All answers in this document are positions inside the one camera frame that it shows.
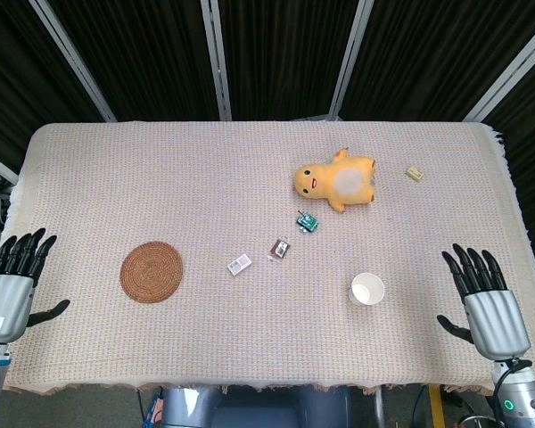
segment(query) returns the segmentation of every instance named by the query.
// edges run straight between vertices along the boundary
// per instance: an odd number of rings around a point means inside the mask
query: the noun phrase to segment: woven tablecloth
[[[376,158],[375,202],[344,214],[301,198],[295,170],[342,147]],[[416,165],[417,183],[405,176]],[[297,210],[320,221],[312,235]],[[491,387],[491,363],[450,336],[466,325],[442,259],[492,252],[520,301],[535,363],[535,262],[496,134],[480,124],[230,122],[55,124],[32,137],[3,239],[58,235],[34,311],[70,299],[12,345],[7,388],[76,383]],[[268,258],[277,238],[291,249]],[[173,296],[141,304],[119,270],[137,245],[183,259]],[[232,277],[226,266],[252,264]],[[386,286],[350,303],[360,272]]]

